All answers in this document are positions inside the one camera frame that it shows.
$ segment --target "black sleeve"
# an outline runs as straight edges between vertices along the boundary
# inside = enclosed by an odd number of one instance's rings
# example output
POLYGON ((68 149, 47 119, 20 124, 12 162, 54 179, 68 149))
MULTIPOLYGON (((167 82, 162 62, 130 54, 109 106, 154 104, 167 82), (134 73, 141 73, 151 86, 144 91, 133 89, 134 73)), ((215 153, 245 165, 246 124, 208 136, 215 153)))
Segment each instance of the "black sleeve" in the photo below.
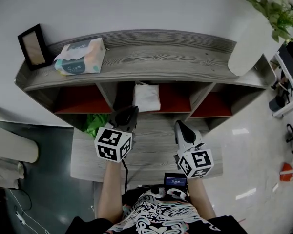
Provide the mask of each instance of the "black sleeve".
POLYGON ((223 233, 247 234, 233 216, 221 216, 209 220, 209 223, 216 226, 223 233))
POLYGON ((100 233, 104 233, 112 226, 113 224, 104 218, 95 219, 91 222, 86 223, 80 217, 77 216, 74 218, 73 222, 70 224, 65 234, 76 234, 76 233, 100 234, 100 233))

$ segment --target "white bin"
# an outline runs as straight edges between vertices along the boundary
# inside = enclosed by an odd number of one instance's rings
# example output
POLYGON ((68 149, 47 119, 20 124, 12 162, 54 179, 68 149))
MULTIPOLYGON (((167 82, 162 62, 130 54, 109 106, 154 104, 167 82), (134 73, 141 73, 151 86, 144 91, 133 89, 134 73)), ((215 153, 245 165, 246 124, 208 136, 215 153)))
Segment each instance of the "white bin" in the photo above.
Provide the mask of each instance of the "white bin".
POLYGON ((0 157, 34 163, 39 157, 37 144, 0 127, 0 157))

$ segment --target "forearm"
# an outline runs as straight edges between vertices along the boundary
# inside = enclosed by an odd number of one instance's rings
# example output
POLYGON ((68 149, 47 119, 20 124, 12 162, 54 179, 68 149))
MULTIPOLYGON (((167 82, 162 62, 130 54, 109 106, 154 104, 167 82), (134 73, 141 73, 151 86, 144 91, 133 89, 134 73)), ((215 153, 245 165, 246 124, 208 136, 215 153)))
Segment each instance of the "forearm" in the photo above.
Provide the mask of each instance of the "forearm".
POLYGON ((215 218, 216 214, 207 196, 203 181, 200 178, 188 179, 188 188, 191 203, 198 214, 206 220, 215 218))
POLYGON ((105 218, 116 224, 122 215, 121 164, 107 161, 98 205, 98 218, 105 218))

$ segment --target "wall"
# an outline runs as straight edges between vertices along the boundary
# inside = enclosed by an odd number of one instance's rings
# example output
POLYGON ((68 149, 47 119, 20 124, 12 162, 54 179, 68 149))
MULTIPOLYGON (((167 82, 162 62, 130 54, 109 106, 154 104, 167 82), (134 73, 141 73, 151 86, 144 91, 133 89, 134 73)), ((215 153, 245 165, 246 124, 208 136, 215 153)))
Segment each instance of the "wall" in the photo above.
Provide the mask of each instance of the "wall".
POLYGON ((47 44, 98 32, 172 29, 237 41, 256 11, 244 0, 0 0, 0 119, 65 125, 14 85, 17 35, 42 24, 47 44))

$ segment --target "white bag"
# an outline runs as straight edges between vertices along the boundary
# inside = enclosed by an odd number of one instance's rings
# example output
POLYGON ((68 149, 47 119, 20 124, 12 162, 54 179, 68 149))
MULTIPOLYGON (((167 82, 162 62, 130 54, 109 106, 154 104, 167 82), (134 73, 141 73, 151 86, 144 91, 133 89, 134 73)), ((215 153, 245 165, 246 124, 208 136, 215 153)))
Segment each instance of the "white bag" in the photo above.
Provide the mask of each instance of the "white bag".
POLYGON ((135 85, 133 105, 139 107, 139 112, 160 110, 159 85, 135 85))

